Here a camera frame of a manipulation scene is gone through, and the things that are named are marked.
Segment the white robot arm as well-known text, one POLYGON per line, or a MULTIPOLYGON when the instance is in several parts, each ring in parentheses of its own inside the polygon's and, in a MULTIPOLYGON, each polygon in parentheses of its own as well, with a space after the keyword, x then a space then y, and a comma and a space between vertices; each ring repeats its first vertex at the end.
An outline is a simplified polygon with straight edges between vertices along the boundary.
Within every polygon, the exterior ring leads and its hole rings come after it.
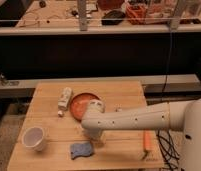
POLYGON ((201 171, 201 98, 103 112, 103 102, 89 102, 81 125, 92 139, 105 130, 172 130, 183 133, 178 171, 201 171))

